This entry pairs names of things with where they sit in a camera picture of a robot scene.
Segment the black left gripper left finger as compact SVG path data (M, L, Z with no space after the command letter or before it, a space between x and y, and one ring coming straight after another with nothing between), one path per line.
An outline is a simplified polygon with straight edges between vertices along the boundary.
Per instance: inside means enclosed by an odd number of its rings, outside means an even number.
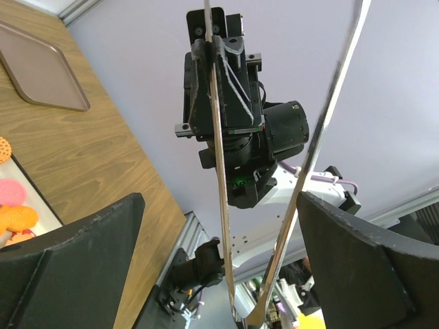
M145 200L131 193L1 249L2 328L112 328Z

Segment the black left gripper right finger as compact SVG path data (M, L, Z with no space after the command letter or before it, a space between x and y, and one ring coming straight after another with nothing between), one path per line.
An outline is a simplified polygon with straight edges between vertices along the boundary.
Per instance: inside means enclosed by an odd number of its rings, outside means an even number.
M309 192L299 194L297 209L327 328L438 327L438 246Z

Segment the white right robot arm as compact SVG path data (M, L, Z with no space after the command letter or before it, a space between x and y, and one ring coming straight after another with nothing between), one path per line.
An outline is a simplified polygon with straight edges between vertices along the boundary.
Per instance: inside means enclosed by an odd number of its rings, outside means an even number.
M240 14L209 6L187 14L190 51L185 57L183 120L176 136L206 143L201 165L214 169L219 188L226 280L234 283L230 207L284 203L265 273L271 281L283 261L298 213L298 195L309 189L322 137L332 119L367 7L353 13L342 54L314 130L297 101L268 103L261 93L261 57L246 52Z

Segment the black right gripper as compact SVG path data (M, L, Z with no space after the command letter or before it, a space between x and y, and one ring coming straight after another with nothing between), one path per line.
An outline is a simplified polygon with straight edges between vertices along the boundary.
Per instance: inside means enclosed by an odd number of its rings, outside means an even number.
M263 115L257 73L261 57L246 55L242 16L212 8L212 47L205 41L204 10L187 12L186 20L191 50L185 55L183 119L175 126L176 136L213 140L211 69L216 70L223 134L260 131Z

